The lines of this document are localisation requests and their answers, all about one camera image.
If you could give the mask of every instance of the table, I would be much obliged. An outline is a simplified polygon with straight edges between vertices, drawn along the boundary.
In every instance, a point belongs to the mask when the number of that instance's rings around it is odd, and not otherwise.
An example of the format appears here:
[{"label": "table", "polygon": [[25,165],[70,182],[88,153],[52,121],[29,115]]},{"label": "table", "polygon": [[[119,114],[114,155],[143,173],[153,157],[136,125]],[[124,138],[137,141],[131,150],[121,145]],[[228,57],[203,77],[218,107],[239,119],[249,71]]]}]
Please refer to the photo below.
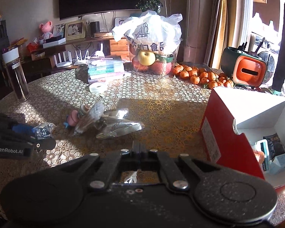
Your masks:
[{"label": "table", "polygon": [[[19,122],[25,120],[32,126],[42,122],[57,125],[55,149],[34,151],[26,161],[0,159],[0,191],[17,177],[89,153],[97,152],[104,156],[109,151],[131,148],[134,139],[143,141],[148,149],[167,151],[171,157],[186,152],[198,159],[206,159],[199,128],[210,90],[176,78],[132,73],[123,80],[110,82],[103,94],[92,94],[88,91],[88,84],[84,83],[87,79],[82,69],[56,73],[29,83],[31,96],[22,104],[16,101],[13,93],[0,101],[0,112]],[[71,110],[79,109],[82,103],[93,105],[98,100],[102,100],[107,109],[129,108],[128,118],[143,122],[146,128],[109,140],[96,140],[93,131],[71,136],[63,125],[66,116]],[[279,196],[279,210],[283,212],[273,215],[276,221],[285,219],[283,201],[285,192]],[[5,217],[1,206],[0,216]]]}]

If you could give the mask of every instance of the teddy bear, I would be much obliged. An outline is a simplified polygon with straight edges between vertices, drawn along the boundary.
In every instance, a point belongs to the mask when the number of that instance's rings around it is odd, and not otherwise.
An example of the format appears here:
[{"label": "teddy bear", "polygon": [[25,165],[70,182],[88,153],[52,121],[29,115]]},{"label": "teddy bear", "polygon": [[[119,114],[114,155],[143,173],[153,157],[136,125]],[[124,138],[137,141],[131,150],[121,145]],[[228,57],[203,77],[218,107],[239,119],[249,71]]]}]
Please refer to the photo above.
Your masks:
[{"label": "teddy bear", "polygon": [[48,21],[45,24],[40,24],[39,28],[41,29],[43,35],[41,36],[41,39],[49,39],[51,37],[54,37],[54,35],[50,32],[52,29],[53,23],[51,21]]}]

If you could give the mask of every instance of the picture frame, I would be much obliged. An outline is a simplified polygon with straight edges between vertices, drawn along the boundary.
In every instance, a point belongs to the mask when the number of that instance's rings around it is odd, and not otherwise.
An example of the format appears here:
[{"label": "picture frame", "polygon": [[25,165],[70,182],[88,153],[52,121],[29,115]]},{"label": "picture frame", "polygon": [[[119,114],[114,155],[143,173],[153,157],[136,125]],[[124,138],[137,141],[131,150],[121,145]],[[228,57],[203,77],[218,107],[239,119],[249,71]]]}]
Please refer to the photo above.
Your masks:
[{"label": "picture frame", "polygon": [[119,17],[119,18],[115,18],[115,25],[114,26],[119,26],[121,25],[125,19],[128,19],[128,17]]},{"label": "picture frame", "polygon": [[65,29],[65,24],[55,25],[53,29],[54,37],[61,35],[64,38],[64,29]]},{"label": "picture frame", "polygon": [[73,21],[65,24],[64,36],[66,40],[83,39],[86,35],[86,20]]}]

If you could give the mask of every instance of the open cardboard box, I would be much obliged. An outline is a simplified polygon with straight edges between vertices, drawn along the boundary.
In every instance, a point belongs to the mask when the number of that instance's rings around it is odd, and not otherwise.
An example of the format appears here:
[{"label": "open cardboard box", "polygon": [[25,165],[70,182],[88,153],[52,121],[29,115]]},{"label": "open cardboard box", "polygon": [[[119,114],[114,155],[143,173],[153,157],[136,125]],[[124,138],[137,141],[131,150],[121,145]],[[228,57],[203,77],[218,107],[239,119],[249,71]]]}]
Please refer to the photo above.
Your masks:
[{"label": "open cardboard box", "polygon": [[216,87],[201,132],[210,161],[263,178],[275,188],[285,185],[285,169],[263,174],[250,145],[277,133],[285,148],[285,97]]}]

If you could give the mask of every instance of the tape roll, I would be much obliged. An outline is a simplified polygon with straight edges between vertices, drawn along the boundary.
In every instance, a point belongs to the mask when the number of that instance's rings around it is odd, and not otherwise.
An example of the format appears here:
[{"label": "tape roll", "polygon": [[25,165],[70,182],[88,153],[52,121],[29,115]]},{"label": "tape roll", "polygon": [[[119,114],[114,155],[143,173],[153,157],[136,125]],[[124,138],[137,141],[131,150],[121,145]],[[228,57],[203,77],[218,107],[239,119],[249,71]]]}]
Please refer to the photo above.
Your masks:
[{"label": "tape roll", "polygon": [[91,93],[103,93],[108,88],[105,82],[95,82],[90,84],[89,89]]}]

